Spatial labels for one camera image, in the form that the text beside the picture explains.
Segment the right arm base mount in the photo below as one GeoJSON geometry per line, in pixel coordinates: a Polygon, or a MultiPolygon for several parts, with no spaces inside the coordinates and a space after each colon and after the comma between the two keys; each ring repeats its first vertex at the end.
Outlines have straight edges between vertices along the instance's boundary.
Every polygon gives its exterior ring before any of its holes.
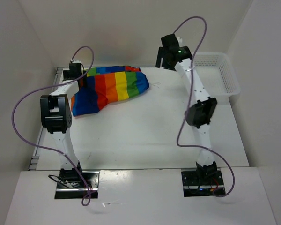
{"type": "Polygon", "coordinates": [[[184,197],[199,197],[226,194],[221,170],[216,175],[202,181],[199,179],[196,170],[182,170],[182,185],[184,197]]]}

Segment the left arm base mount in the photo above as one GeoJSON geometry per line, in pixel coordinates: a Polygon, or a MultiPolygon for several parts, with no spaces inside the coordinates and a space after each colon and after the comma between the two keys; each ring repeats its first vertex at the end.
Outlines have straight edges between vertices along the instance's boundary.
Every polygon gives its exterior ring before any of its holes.
{"type": "Polygon", "coordinates": [[[54,199],[82,199],[88,193],[88,188],[91,191],[91,199],[97,199],[100,172],[82,171],[82,175],[87,185],[76,171],[68,174],[60,171],[59,175],[48,175],[51,180],[56,182],[54,199]]]}

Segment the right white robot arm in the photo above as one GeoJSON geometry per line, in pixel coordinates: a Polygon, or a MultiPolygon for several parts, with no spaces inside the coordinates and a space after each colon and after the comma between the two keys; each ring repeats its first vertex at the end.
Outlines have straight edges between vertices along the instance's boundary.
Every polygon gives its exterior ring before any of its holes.
{"type": "Polygon", "coordinates": [[[182,39],[175,34],[161,38],[162,46],[158,49],[156,67],[177,71],[191,95],[190,105],[185,111],[185,121],[192,128],[195,146],[200,149],[196,160],[196,179],[199,185],[207,185],[217,173],[213,154],[209,151],[210,122],[217,106],[217,100],[205,89],[194,66],[194,57],[187,46],[181,46],[182,39]]]}

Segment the rainbow striped shorts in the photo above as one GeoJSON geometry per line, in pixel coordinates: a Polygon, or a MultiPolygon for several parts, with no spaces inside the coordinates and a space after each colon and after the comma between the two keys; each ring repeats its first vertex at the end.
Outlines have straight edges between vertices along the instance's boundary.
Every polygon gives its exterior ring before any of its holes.
{"type": "Polygon", "coordinates": [[[71,98],[74,117],[98,113],[108,104],[134,98],[149,89],[146,75],[132,66],[92,68],[78,85],[79,91],[71,98]]]}

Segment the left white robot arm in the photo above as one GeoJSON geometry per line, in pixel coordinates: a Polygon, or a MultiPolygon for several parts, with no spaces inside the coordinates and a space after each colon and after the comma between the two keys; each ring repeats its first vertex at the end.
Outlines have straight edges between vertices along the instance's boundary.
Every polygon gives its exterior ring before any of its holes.
{"type": "Polygon", "coordinates": [[[69,105],[69,100],[79,91],[79,82],[75,79],[82,76],[83,72],[81,61],[71,61],[69,69],[62,72],[62,85],[40,98],[42,126],[51,134],[59,151],[60,172],[57,179],[66,188],[84,186],[84,175],[70,137],[73,119],[69,105]]]}

